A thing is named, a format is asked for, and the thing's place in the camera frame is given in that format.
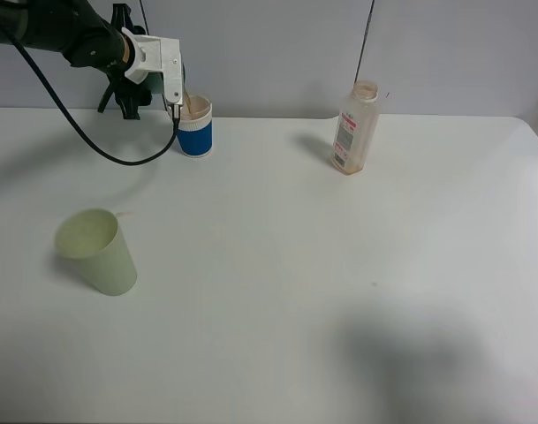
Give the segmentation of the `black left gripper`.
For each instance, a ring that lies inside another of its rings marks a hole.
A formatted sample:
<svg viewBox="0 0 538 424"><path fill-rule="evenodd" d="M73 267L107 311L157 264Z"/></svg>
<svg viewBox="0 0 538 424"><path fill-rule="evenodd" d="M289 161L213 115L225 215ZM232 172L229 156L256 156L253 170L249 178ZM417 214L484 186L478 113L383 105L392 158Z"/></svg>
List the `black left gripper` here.
<svg viewBox="0 0 538 424"><path fill-rule="evenodd" d="M111 24L101 18L82 21L80 31L63 52L64 58L72 67L92 67L107 75L122 74L132 64L132 52L130 42L119 31L126 28L132 34L145 34L143 26L133 23L131 12L128 4L115 3ZM112 87L123 119L140 120L139 107L150 105L151 91L132 81L115 81Z"/></svg>

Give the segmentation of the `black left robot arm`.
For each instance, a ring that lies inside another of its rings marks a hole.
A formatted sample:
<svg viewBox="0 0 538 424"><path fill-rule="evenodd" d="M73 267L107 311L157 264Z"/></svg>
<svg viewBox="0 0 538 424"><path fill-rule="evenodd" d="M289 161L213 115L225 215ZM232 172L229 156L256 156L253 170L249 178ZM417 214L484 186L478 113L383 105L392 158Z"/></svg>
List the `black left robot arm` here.
<svg viewBox="0 0 538 424"><path fill-rule="evenodd" d="M111 20L102 18L88 1L0 1L0 43L57 52L75 68L91 67L106 74L109 85L98 111L111 97L123 118L138 120L139 107L152 102L149 88L130 81L125 72L134 61L134 44L122 30L145 35L131 19L131 7L114 3Z"/></svg>

